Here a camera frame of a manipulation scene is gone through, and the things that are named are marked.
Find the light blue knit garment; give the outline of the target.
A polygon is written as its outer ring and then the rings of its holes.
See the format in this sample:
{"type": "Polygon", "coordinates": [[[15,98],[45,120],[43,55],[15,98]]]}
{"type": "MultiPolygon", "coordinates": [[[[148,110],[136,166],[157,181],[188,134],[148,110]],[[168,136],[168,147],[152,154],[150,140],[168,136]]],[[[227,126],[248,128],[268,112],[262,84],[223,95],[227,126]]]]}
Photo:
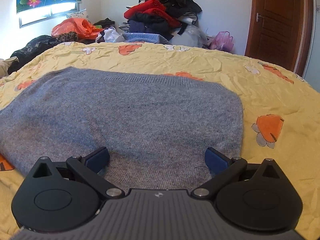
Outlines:
{"type": "Polygon", "coordinates": [[[169,41],[159,34],[151,33],[123,33],[125,42],[148,42],[154,44],[170,44],[169,41]]]}

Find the grey plastic bag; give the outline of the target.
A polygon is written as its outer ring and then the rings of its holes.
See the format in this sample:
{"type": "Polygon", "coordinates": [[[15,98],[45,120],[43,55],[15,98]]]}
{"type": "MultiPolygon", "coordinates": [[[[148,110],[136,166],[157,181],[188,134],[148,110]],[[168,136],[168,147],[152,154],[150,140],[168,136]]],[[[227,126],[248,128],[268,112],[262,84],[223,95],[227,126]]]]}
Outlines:
{"type": "Polygon", "coordinates": [[[206,34],[197,26],[188,25],[182,34],[179,32],[180,30],[176,30],[172,33],[173,38],[170,40],[170,44],[198,48],[208,45],[206,34]]]}

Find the red garment on pile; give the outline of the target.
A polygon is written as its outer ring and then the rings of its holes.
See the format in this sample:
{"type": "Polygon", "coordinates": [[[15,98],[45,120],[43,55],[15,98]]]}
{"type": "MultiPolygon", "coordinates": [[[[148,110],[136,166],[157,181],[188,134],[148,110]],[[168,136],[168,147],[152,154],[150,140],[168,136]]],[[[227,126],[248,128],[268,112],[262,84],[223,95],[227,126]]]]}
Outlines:
{"type": "Polygon", "coordinates": [[[148,15],[155,15],[164,18],[169,27],[178,28],[181,26],[180,21],[176,18],[171,17],[166,12],[166,7],[158,0],[148,0],[146,2],[140,3],[129,8],[126,12],[124,12],[124,18],[129,20],[135,13],[143,13],[148,15]]]}

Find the brown wooden door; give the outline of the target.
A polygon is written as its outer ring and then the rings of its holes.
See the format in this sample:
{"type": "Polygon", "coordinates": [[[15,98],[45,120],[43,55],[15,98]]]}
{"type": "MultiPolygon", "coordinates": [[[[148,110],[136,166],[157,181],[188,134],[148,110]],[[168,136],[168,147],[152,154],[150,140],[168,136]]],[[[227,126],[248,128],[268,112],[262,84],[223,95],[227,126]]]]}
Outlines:
{"type": "Polygon", "coordinates": [[[313,15],[314,0],[252,0],[245,56],[303,75],[313,15]]]}

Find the yellow carrot print quilt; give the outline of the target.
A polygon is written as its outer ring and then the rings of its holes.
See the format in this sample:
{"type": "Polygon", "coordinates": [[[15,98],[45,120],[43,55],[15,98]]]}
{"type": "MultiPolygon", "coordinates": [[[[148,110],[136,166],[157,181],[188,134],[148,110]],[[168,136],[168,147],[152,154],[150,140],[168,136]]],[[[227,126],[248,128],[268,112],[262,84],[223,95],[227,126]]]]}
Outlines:
{"type": "Polygon", "coordinates": [[[164,74],[216,82],[244,108],[241,156],[274,158],[303,201],[297,231],[319,237],[319,93],[280,66],[217,50],[144,42],[67,42],[1,79],[1,107],[38,78],[66,67],[164,74]]]}

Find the navy dark clothes in pile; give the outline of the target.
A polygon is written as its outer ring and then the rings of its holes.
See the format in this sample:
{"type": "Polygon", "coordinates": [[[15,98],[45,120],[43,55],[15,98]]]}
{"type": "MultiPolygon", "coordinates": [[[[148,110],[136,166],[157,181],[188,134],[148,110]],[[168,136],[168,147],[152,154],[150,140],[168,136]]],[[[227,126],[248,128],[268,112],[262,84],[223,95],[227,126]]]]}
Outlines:
{"type": "Polygon", "coordinates": [[[168,41],[173,38],[168,22],[160,16],[136,12],[130,17],[128,24],[131,33],[158,34],[168,41]]]}

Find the pink plastic bag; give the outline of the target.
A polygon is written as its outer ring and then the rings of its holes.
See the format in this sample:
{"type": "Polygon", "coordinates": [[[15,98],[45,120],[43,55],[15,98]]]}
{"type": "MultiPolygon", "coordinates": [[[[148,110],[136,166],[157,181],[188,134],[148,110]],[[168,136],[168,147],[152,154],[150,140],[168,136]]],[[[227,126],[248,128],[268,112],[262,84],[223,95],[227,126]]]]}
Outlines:
{"type": "Polygon", "coordinates": [[[212,50],[220,50],[228,53],[232,52],[234,47],[233,36],[228,31],[220,31],[212,40],[209,48],[212,50]]]}

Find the grey sequin sweater navy sleeves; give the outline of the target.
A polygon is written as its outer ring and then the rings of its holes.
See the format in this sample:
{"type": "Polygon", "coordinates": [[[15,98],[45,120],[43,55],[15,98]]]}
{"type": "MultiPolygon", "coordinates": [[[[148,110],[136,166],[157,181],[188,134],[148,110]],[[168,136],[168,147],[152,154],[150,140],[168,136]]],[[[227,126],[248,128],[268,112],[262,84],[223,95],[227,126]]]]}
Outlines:
{"type": "Polygon", "coordinates": [[[193,190],[211,177],[204,153],[240,154],[240,98],[185,77],[66,69],[24,89],[1,110],[1,154],[22,174],[106,147],[105,177],[123,190],[193,190]]]}

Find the dark floral garment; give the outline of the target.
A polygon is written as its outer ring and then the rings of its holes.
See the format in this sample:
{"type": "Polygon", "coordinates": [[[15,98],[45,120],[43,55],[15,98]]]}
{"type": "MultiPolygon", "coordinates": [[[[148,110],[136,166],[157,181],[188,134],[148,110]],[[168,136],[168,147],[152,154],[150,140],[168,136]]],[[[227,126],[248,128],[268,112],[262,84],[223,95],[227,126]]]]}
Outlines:
{"type": "Polygon", "coordinates": [[[29,41],[26,46],[12,53],[11,57],[17,57],[8,68],[8,74],[18,71],[44,51],[58,45],[57,39],[48,35],[41,35],[29,41]]]}

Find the orange plastic bag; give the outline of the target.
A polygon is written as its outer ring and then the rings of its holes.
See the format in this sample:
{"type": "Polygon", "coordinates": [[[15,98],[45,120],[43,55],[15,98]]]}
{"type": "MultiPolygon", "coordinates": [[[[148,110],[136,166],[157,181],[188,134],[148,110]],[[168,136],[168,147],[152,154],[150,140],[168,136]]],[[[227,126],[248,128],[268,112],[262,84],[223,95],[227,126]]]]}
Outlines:
{"type": "Polygon", "coordinates": [[[75,32],[80,39],[95,40],[101,31],[103,29],[97,28],[84,18],[67,18],[52,29],[51,35],[58,37],[61,34],[75,32]]]}

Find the leopard print garment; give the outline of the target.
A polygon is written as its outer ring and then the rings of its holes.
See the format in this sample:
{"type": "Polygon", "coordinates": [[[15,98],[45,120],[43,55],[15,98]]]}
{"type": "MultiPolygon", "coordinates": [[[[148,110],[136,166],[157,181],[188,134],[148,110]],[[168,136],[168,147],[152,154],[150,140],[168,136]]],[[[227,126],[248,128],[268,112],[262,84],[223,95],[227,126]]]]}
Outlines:
{"type": "Polygon", "coordinates": [[[78,41],[79,37],[78,34],[74,31],[70,31],[68,33],[59,34],[56,37],[57,43],[64,43],[64,42],[76,42],[78,41]]]}

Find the white crumpled cloth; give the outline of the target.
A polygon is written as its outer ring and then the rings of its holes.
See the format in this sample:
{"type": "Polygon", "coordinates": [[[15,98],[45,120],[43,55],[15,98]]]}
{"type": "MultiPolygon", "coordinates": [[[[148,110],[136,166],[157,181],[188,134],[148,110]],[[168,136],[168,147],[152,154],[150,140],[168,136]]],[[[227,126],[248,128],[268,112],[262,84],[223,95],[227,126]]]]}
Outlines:
{"type": "Polygon", "coordinates": [[[110,43],[117,43],[117,42],[124,42],[125,38],[122,34],[119,34],[114,27],[109,27],[107,29],[103,29],[95,39],[96,43],[101,42],[110,42],[110,43]]]}

